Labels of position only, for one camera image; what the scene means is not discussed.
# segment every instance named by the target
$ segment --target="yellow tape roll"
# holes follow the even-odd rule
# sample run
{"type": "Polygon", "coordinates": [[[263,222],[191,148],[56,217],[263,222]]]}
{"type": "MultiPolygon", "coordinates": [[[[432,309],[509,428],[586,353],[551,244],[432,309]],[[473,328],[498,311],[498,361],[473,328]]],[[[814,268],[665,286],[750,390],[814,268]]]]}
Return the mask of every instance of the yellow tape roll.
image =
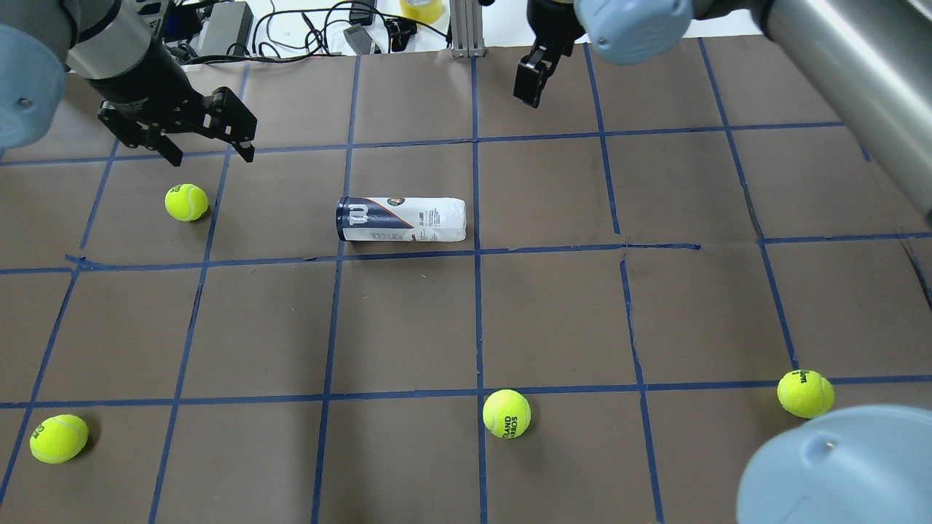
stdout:
{"type": "Polygon", "coordinates": [[[424,23],[434,23],[444,14],[444,3],[441,0],[399,0],[402,5],[402,16],[424,23]]]}

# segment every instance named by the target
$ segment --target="label on can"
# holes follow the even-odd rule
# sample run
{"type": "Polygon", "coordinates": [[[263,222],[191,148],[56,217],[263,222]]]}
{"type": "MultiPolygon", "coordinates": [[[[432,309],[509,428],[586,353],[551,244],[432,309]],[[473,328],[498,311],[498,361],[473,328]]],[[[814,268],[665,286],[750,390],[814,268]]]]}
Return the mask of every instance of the label on can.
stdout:
{"type": "Polygon", "coordinates": [[[342,241],[462,241],[466,238],[466,202],[344,197],[336,205],[336,234],[342,241]]]}

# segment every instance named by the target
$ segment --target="tennis ball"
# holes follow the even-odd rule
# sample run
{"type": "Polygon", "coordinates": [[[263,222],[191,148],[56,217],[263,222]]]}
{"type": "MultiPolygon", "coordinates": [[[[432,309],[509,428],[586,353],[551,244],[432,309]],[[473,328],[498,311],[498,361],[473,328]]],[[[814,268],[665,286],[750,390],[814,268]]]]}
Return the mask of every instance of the tennis ball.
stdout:
{"type": "Polygon", "coordinates": [[[165,193],[165,211],[182,222],[191,222],[207,213],[207,194],[194,184],[179,184],[165,193]]]}
{"type": "Polygon", "coordinates": [[[797,417],[812,419],[831,409],[835,391],[831,383],[811,369],[790,371],[776,386],[780,405],[797,417]]]}
{"type": "Polygon", "coordinates": [[[58,464],[70,461],[88,443],[88,425],[75,415],[45,419],[29,437],[29,450],[39,461],[58,464]]]}
{"type": "Polygon", "coordinates": [[[521,393],[498,390],[482,406],[482,422],[498,438],[515,438],[530,424],[530,405],[521,393]]]}

